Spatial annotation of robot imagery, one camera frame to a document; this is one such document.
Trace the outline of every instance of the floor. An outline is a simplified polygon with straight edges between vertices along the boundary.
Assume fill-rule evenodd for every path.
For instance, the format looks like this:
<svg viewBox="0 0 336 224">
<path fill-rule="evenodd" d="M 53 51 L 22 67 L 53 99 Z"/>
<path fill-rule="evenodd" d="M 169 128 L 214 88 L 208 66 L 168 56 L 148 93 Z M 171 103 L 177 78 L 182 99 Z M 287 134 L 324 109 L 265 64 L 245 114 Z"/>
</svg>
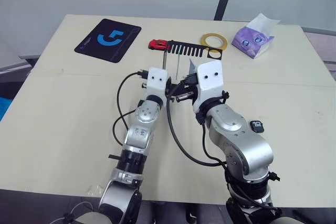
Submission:
<svg viewBox="0 0 336 224">
<path fill-rule="evenodd" d="M 315 50 L 325 61 L 326 67 L 336 79 L 336 37 L 306 33 Z M 15 72 L 0 72 L 0 97 L 13 99 L 31 68 Z M 50 223 L 69 212 L 77 203 L 87 200 L 97 210 L 99 198 L 62 195 L 35 194 L 0 189 L 0 224 Z M 197 223 L 232 224 L 224 205 L 197 205 Z M 143 201 L 138 224 L 152 224 L 153 213 L 156 223 L 187 223 L 186 204 L 177 202 Z M 89 211 L 86 205 L 76 208 L 75 216 Z M 295 217 L 303 223 L 335 224 L 335 208 L 284 208 L 285 216 Z"/>
</svg>

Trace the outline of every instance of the tape roll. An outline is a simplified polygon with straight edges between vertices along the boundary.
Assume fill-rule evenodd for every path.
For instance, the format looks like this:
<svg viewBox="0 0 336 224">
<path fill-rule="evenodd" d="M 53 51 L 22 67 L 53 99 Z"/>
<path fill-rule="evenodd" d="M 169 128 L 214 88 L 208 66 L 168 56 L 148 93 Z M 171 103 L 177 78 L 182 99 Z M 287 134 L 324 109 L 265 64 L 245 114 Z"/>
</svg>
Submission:
<svg viewBox="0 0 336 224">
<path fill-rule="evenodd" d="M 217 37 L 217 38 L 219 38 L 222 41 L 222 46 L 220 46 L 220 47 L 214 47 L 214 48 L 221 49 L 222 51 L 224 51 L 227 48 L 227 40 L 226 40 L 226 38 L 224 38 L 220 34 L 204 34 L 201 37 L 201 45 L 207 46 L 207 47 L 212 47 L 212 46 L 208 45 L 206 43 L 206 41 L 205 41 L 208 37 Z"/>
</svg>

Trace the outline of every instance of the mouse pad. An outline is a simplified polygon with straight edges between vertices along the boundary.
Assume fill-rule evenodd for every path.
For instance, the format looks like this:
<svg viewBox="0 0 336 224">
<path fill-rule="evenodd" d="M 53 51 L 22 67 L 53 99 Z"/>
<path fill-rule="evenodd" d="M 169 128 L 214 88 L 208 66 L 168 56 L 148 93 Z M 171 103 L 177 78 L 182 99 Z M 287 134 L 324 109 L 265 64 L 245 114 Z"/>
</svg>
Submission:
<svg viewBox="0 0 336 224">
<path fill-rule="evenodd" d="M 139 26 L 103 19 L 75 48 L 75 52 L 117 63 L 140 31 Z"/>
</svg>

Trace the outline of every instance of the red toy car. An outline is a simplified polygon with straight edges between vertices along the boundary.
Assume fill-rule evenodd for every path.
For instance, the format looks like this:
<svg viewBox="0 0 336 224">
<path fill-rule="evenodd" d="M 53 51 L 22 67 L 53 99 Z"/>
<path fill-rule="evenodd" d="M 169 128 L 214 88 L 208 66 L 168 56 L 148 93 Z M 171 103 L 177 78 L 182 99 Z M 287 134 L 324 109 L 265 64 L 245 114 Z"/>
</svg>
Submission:
<svg viewBox="0 0 336 224">
<path fill-rule="evenodd" d="M 156 50 L 164 50 L 166 49 L 167 41 L 163 39 L 153 39 L 149 42 L 148 48 L 149 49 L 156 49 Z"/>
</svg>

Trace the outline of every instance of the white table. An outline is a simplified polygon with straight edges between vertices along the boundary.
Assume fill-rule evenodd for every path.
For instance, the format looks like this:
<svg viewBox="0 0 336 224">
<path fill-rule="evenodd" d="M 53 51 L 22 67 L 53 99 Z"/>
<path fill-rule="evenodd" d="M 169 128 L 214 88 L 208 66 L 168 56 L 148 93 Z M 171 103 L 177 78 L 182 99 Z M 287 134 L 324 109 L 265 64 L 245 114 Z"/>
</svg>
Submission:
<svg viewBox="0 0 336 224">
<path fill-rule="evenodd" d="M 118 64 L 73 50 L 103 18 L 142 27 Z M 148 50 L 148 42 L 198 44 L 203 34 L 219 33 L 230 43 L 244 25 L 67 15 L 0 122 L 0 188 L 100 197 L 117 164 L 107 156 L 121 150 L 110 132 L 119 116 L 119 83 L 130 72 L 162 66 L 162 52 Z M 274 36 L 269 50 L 255 60 L 232 45 L 223 52 L 227 104 L 247 120 L 264 124 L 262 135 L 275 155 L 270 169 L 281 177 L 281 182 L 270 182 L 276 206 L 335 207 L 335 82 L 299 26 L 278 25 Z M 188 58 L 181 59 L 182 76 Z M 142 98 L 142 82 L 134 77 L 125 83 L 122 111 L 134 109 Z M 131 96 L 130 89 L 138 95 Z M 209 161 L 190 102 L 174 103 L 172 115 L 184 147 Z M 122 123 L 117 134 L 125 136 Z M 224 157 L 209 139 L 207 146 L 212 155 Z M 194 164 L 177 148 L 165 111 L 155 129 L 141 191 L 147 200 L 224 204 L 229 197 L 221 168 Z"/>
</svg>

